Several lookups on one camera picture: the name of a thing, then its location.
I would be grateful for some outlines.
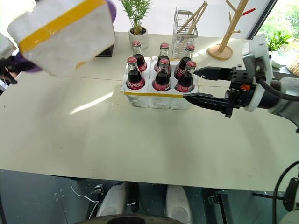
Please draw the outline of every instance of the metal basket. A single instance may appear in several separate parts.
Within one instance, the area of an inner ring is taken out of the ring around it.
[[[191,20],[187,26],[180,33],[179,29],[188,21],[193,15],[192,12],[186,10],[178,10],[174,14],[173,34],[172,34],[172,54],[171,57],[175,59],[181,59],[185,52],[187,44],[194,44],[194,39],[198,36],[197,28],[193,30],[191,34],[188,33],[190,26],[194,20]]]

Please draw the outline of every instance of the white foam box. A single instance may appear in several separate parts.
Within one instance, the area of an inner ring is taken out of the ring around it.
[[[141,73],[142,77],[145,80],[145,85],[139,90],[132,90],[127,87],[127,79],[128,79],[128,65],[126,66],[123,79],[121,83],[121,92],[126,96],[126,99],[130,103],[131,106],[135,107],[149,107],[149,97],[147,93],[149,92],[149,81],[150,81],[150,69],[151,69],[151,58],[144,57],[145,62],[148,67],[145,71]]]
[[[151,68],[150,68],[150,78],[149,78],[149,95],[156,94],[156,96],[149,97],[149,106],[156,109],[174,109],[174,110],[187,110],[191,108],[192,104],[189,103],[184,98],[179,98],[175,96],[182,96],[183,94],[197,93],[199,91],[198,79],[197,76],[194,76],[193,84],[194,89],[188,93],[182,93],[175,89],[175,86],[178,80],[174,77],[173,73],[176,65],[179,61],[170,61],[171,67],[171,77],[170,77],[170,86],[171,88],[168,91],[157,91],[153,87],[153,81],[156,79],[156,71],[154,69],[155,64],[157,63],[157,57],[152,57]]]
[[[56,76],[73,72],[115,39],[105,0],[40,1],[7,31],[27,60]]]

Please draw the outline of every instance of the orange component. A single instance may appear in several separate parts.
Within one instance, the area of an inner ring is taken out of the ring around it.
[[[241,85],[241,90],[250,90],[250,85],[243,84]]]

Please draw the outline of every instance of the red bottle cap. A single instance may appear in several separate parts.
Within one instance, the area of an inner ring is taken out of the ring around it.
[[[195,68],[196,67],[196,63],[194,61],[188,61],[187,62],[187,66],[190,68]]]
[[[169,61],[168,61],[167,58],[162,58],[162,59],[160,60],[160,64],[169,64]]]
[[[168,43],[161,43],[160,44],[160,48],[163,48],[163,49],[167,49],[167,48],[169,48],[169,44]]]
[[[129,57],[128,58],[128,63],[136,63],[137,59],[135,57]]]
[[[193,44],[188,44],[186,49],[194,50],[195,46]]]
[[[139,47],[139,46],[141,46],[140,41],[133,41],[132,44],[133,44],[134,47]]]

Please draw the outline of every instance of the wooden coat stand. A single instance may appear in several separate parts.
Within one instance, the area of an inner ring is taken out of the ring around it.
[[[236,9],[229,2],[229,0],[226,0],[226,3],[232,8],[232,10],[235,12],[235,14],[232,19],[231,12],[228,13],[229,27],[226,31],[226,34],[225,34],[221,44],[216,44],[215,46],[207,49],[207,53],[210,56],[212,56],[213,58],[216,58],[218,60],[228,60],[233,55],[233,50],[229,46],[227,46],[227,43],[228,43],[230,37],[232,36],[232,34],[240,33],[240,30],[235,30],[235,27],[236,27],[240,17],[256,10],[256,8],[253,8],[249,11],[243,12],[248,1],[249,0],[241,0],[238,5],[238,8]]]

